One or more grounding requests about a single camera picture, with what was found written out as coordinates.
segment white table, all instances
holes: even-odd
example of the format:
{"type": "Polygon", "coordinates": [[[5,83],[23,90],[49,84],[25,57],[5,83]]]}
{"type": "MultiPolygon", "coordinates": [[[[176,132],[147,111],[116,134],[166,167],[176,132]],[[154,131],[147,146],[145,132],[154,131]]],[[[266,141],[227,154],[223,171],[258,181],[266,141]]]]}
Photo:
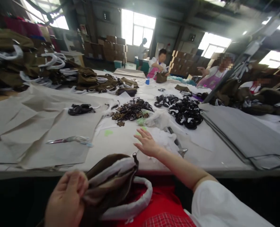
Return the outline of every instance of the white table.
{"type": "MultiPolygon", "coordinates": [[[[105,72],[95,70],[98,75],[104,75],[105,72]]],[[[135,78],[125,76],[128,79],[136,79],[139,84],[139,89],[135,97],[140,97],[148,101],[154,110],[158,108],[154,106],[155,96],[161,95],[159,88],[165,88],[168,93],[179,95],[179,91],[175,90],[176,84],[183,85],[179,82],[166,82],[158,84],[154,80],[150,80],[150,85],[145,84],[145,78],[135,78]]],[[[204,92],[205,89],[197,89],[191,85],[188,88],[194,92],[204,92]]],[[[100,96],[105,98],[112,98],[116,100],[117,96],[108,93],[92,93],[91,96],[100,96]]],[[[74,165],[70,168],[60,168],[56,171],[47,170],[23,170],[9,165],[0,165],[0,179],[16,178],[16,177],[51,177],[60,176],[65,171],[80,169],[88,171],[99,160],[108,154],[123,153],[131,155],[137,152],[137,148],[133,146],[136,139],[133,135],[136,129],[139,128],[136,122],[125,122],[124,127],[117,127],[115,121],[111,118],[104,118],[97,130],[93,139],[93,148],[89,149],[85,163],[74,165]]],[[[216,133],[203,121],[196,130],[188,130],[173,124],[173,130],[178,134],[178,139],[184,148],[188,148],[184,159],[196,164],[215,177],[218,178],[254,178],[262,176],[278,176],[280,169],[273,171],[256,171],[252,166],[243,163],[216,135],[216,133]]],[[[161,163],[156,160],[148,159],[140,151],[137,153],[139,160],[140,174],[158,174],[169,175],[171,172],[161,163]]]]}

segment gray fabric sheet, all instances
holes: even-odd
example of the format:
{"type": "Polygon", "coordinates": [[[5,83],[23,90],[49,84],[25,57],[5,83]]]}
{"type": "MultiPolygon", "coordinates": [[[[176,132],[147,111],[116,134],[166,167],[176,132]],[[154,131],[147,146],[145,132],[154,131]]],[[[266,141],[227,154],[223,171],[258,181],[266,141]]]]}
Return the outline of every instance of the gray fabric sheet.
{"type": "Polygon", "coordinates": [[[200,108],[207,110],[202,113],[204,119],[236,154],[240,152],[259,169],[280,167],[279,133],[239,109],[211,105],[200,108]]]}
{"type": "Polygon", "coordinates": [[[93,138],[109,99],[31,85],[0,102],[0,163],[24,169],[83,163],[89,147],[78,142],[46,144],[70,136],[93,138]],[[91,104],[96,113],[70,116],[72,104],[91,104]]]}

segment person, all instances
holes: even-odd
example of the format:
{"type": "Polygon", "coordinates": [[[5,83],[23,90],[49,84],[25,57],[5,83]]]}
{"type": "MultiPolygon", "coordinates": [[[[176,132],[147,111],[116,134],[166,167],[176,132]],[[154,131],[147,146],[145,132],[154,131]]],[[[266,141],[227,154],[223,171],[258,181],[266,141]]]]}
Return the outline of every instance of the person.
{"type": "Polygon", "coordinates": [[[137,70],[141,70],[141,67],[143,65],[143,55],[147,51],[143,46],[147,43],[147,39],[143,38],[142,43],[139,46],[138,50],[138,61],[139,61],[139,67],[137,70]]]}
{"type": "Polygon", "coordinates": [[[273,75],[271,75],[271,74],[268,74],[268,75],[260,74],[255,81],[245,82],[240,86],[240,88],[248,87],[249,91],[252,94],[256,94],[260,91],[261,86],[271,83],[272,77],[273,77],[273,75]]]}
{"type": "MultiPolygon", "coordinates": [[[[149,132],[143,129],[137,131],[139,135],[134,137],[140,143],[134,145],[145,155],[163,163],[194,192],[192,214],[183,210],[174,194],[167,193],[163,187],[157,189],[153,187],[150,203],[132,221],[129,223],[108,221],[107,226],[273,227],[239,201],[213,176],[181,156],[160,147],[149,132]]],[[[49,198],[45,212],[45,226],[79,226],[85,209],[81,198],[87,188],[88,183],[84,173],[79,171],[65,173],[49,198]]]]}
{"type": "Polygon", "coordinates": [[[166,64],[164,61],[166,60],[166,49],[161,49],[159,51],[158,59],[153,57],[149,61],[149,72],[147,74],[148,78],[154,78],[156,80],[155,73],[162,72],[166,68],[166,64]]]}
{"type": "Polygon", "coordinates": [[[210,69],[198,67],[197,69],[202,73],[202,79],[198,82],[197,87],[204,86],[214,89],[217,83],[220,82],[222,77],[227,73],[228,67],[233,64],[233,58],[229,54],[219,54],[220,64],[210,69]]]}

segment stack of cardboard boxes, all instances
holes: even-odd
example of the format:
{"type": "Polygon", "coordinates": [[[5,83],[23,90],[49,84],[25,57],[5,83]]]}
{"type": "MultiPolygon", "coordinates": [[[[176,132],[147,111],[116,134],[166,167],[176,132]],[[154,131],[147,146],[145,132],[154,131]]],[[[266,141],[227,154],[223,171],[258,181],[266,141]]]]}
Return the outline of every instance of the stack of cardboard boxes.
{"type": "Polygon", "coordinates": [[[191,53],[184,53],[178,50],[174,50],[172,53],[172,61],[169,64],[170,73],[188,77],[189,74],[192,76],[200,75],[197,67],[208,68],[213,64],[213,60],[195,55],[197,48],[194,48],[191,53]]]}
{"type": "Polygon", "coordinates": [[[104,42],[103,52],[106,61],[122,61],[123,64],[127,62],[127,45],[123,38],[117,38],[116,36],[107,36],[106,41],[99,40],[99,42],[104,42]]]}
{"type": "Polygon", "coordinates": [[[85,42],[85,57],[101,59],[106,61],[122,61],[127,62],[127,45],[123,38],[116,36],[107,36],[106,41],[98,39],[98,44],[85,42]]]}

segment white shirt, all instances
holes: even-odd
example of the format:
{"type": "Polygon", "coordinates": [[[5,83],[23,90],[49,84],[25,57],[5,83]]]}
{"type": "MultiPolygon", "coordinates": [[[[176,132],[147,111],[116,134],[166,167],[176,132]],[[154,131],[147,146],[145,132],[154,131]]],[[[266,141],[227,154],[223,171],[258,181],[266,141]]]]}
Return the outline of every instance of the white shirt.
{"type": "Polygon", "coordinates": [[[254,86],[253,81],[245,82],[240,87],[249,87],[249,90],[253,91],[254,93],[257,93],[261,88],[261,86],[254,86]]]}
{"type": "Polygon", "coordinates": [[[206,75],[204,78],[208,79],[208,78],[212,77],[213,75],[221,78],[225,75],[225,73],[227,73],[227,70],[225,70],[224,72],[220,72],[219,66],[214,66],[214,67],[210,68],[209,71],[210,71],[210,73],[208,75],[206,75]]]}
{"type": "Polygon", "coordinates": [[[143,53],[143,51],[145,50],[145,48],[143,47],[143,44],[141,44],[140,46],[139,46],[139,50],[138,50],[138,59],[139,60],[142,60],[143,59],[143,55],[144,55],[144,53],[143,53]]]}
{"type": "Polygon", "coordinates": [[[215,181],[199,185],[191,210],[197,227],[274,227],[215,181]]]}
{"type": "MultiPolygon", "coordinates": [[[[149,71],[148,71],[148,73],[150,73],[150,72],[153,70],[154,67],[153,67],[152,65],[153,65],[154,63],[159,63],[158,59],[155,58],[155,57],[153,57],[153,58],[149,61],[149,71]]],[[[166,68],[166,64],[161,63],[160,65],[163,67],[163,69],[166,68]]]]}

